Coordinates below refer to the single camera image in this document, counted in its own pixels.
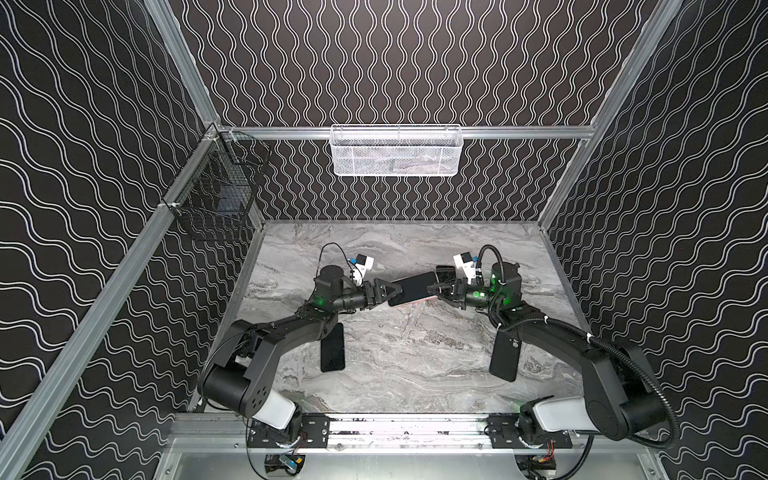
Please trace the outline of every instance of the black smartphone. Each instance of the black smartphone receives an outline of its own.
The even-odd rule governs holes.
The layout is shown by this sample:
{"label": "black smartphone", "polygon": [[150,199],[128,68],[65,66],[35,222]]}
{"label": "black smartphone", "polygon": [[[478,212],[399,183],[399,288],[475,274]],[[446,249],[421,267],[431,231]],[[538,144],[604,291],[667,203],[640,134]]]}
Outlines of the black smartphone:
{"label": "black smartphone", "polygon": [[456,280],[456,267],[454,265],[438,265],[435,267],[435,273],[438,283]]}
{"label": "black smartphone", "polygon": [[331,333],[320,340],[320,372],[335,372],[345,368],[344,325],[337,323]]}
{"label": "black smartphone", "polygon": [[389,306],[405,305],[406,303],[433,298],[435,294],[428,292],[427,287],[437,283],[437,275],[435,272],[420,273],[392,283],[400,285],[402,292],[389,299]]}

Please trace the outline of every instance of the black mounting plate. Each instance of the black mounting plate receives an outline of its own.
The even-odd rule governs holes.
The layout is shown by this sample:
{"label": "black mounting plate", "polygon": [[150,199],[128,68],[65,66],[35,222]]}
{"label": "black mounting plate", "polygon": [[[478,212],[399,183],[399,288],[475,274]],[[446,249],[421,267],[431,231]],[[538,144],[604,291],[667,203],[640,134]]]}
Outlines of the black mounting plate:
{"label": "black mounting plate", "polygon": [[[301,415],[300,431],[306,434],[301,449],[324,449],[328,446],[328,427],[330,419],[322,413],[304,413]],[[253,421],[248,431],[249,449],[284,449],[270,435],[270,427],[262,422]]]}
{"label": "black mounting plate", "polygon": [[[488,415],[488,426],[485,427],[485,433],[491,439],[491,446],[494,449],[529,449],[529,445],[520,440],[518,428],[515,423],[518,421],[518,414],[510,413],[504,415]],[[563,432],[550,432],[548,438],[554,441],[556,449],[572,449],[573,443],[571,437]]]}

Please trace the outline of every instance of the marble tabletop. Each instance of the marble tabletop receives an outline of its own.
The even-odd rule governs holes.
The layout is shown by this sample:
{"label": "marble tabletop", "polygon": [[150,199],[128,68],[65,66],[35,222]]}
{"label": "marble tabletop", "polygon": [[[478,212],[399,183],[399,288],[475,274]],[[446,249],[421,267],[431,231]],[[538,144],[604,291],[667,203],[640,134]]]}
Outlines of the marble tabletop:
{"label": "marble tabletop", "polygon": [[[374,257],[367,280],[397,280],[452,264],[496,245],[520,264],[523,298],[549,316],[577,324],[534,224],[271,223],[238,318],[252,323],[291,315],[311,294],[320,247]],[[495,261],[488,252],[487,267]],[[334,246],[322,265],[343,265]],[[540,396],[581,393],[581,377],[546,352],[523,345],[515,382],[488,373],[495,330],[474,310],[438,300],[384,304],[344,316],[346,368],[320,372],[319,342],[283,355],[275,388],[316,412],[514,412]]]}

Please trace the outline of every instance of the wavy line wallpaper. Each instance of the wavy line wallpaper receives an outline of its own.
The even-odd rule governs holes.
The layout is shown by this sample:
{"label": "wavy line wallpaper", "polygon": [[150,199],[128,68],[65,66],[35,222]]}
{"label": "wavy line wallpaper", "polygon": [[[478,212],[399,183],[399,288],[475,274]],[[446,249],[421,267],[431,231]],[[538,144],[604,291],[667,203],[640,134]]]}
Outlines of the wavy line wallpaper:
{"label": "wavy line wallpaper", "polygon": [[673,480],[768,478],[766,125],[768,2],[686,2],[551,228],[681,415]]}
{"label": "wavy line wallpaper", "polygon": [[198,243],[174,223],[22,478],[152,478],[252,233]]}
{"label": "wavy line wallpaper", "polygon": [[536,221],[577,145],[466,141],[454,177],[337,177],[328,142],[281,141],[255,180],[256,202],[272,220]]}
{"label": "wavy line wallpaper", "polygon": [[654,0],[171,0],[224,124],[585,125]]}
{"label": "wavy line wallpaper", "polygon": [[0,438],[204,132],[139,0],[0,0]]}

